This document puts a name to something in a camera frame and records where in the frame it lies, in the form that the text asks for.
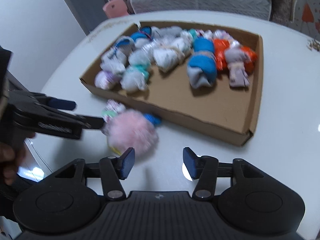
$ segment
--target fluffy pink ball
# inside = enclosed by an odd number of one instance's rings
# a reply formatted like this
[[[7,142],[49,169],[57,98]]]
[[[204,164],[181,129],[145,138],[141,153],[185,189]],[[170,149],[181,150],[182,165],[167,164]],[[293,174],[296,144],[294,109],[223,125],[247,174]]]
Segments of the fluffy pink ball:
[[[144,154],[157,141],[155,127],[138,111],[128,110],[112,119],[108,144],[121,154],[129,147],[134,148],[136,156]]]

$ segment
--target cardboard box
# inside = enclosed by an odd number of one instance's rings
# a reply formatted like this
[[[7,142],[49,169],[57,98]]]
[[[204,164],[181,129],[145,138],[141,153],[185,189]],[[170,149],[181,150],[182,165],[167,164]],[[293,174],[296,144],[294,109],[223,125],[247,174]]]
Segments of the cardboard box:
[[[164,120],[198,131],[222,141],[241,146],[255,132],[262,92],[263,45],[262,37],[243,30],[218,25],[206,25],[186,22],[140,22],[141,27],[159,28],[173,25],[183,29],[203,29],[215,31],[222,29],[230,33],[244,46],[249,46],[258,54],[254,73],[249,77],[248,90],[234,90],[229,87],[227,74],[222,74],[212,88],[193,90],[187,76],[187,62],[177,66],[172,72],[163,74],[156,65],[148,82],[149,91],[127,95],[117,85],[106,91],[94,86],[94,78],[101,70],[101,55],[80,77],[82,84],[93,94],[112,98],[144,113],[159,115]],[[122,35],[130,36],[138,30],[133,24]]]

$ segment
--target white table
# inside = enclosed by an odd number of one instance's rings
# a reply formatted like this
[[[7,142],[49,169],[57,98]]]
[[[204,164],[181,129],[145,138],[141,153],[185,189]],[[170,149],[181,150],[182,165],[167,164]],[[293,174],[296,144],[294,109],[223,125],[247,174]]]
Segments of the white table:
[[[79,76],[124,27],[138,20],[181,20],[237,27],[263,37],[264,81],[255,136],[244,146],[217,141],[172,123],[157,128],[157,149],[136,162],[122,185],[131,190],[193,191],[195,183],[181,171],[182,149],[211,155],[221,162],[244,158],[278,179],[303,198],[305,216],[298,233],[314,239],[320,228],[320,54],[310,51],[308,37],[271,22],[236,14],[209,11],[166,11],[108,20],[85,38],[55,71],[43,93],[74,100],[76,113],[100,116],[106,100],[92,95]],[[81,141],[38,134],[33,140],[36,160],[49,174],[75,158],[98,162],[111,155],[100,131],[85,131]],[[89,182],[102,195],[99,179]],[[218,179],[216,194],[229,187]]]

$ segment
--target pink plastic chair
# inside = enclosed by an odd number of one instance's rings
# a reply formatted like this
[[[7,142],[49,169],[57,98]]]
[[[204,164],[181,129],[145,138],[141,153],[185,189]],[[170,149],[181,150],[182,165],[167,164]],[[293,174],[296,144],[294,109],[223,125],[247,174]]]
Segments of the pink plastic chair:
[[[103,6],[103,11],[106,13],[108,18],[117,18],[129,15],[127,9],[127,5],[123,0],[111,0]]]

